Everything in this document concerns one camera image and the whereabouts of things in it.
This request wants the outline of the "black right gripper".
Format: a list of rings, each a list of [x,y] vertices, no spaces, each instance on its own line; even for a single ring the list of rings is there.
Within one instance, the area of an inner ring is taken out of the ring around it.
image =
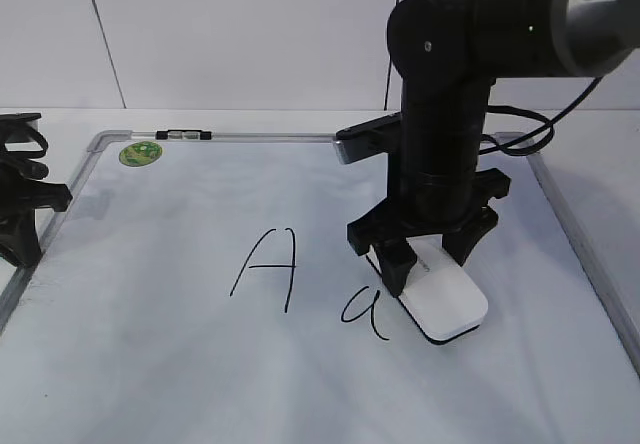
[[[405,238],[440,235],[442,248],[463,266],[475,246],[498,224],[492,199],[506,197],[511,179],[496,168],[477,172],[464,186],[428,186],[426,199],[388,196],[347,225],[347,240],[358,255],[372,246],[384,286],[398,298],[417,263]]]

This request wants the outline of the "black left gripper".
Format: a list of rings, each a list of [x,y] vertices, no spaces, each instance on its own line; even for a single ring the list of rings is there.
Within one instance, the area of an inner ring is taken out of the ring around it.
[[[40,162],[49,144],[37,128],[39,112],[1,115],[1,257],[14,267],[30,267],[42,256],[35,210],[65,212],[72,195],[66,184],[45,182]]]

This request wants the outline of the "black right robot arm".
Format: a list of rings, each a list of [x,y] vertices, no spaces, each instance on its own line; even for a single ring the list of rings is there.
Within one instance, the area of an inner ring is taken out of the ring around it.
[[[358,255],[375,253],[399,296],[417,261],[411,238],[438,235],[463,264],[497,224],[489,203],[510,180],[478,169],[495,82],[603,78],[639,46],[639,0],[401,0],[386,41],[400,111],[336,138],[345,163],[388,157],[386,197],[348,225],[347,239]]]

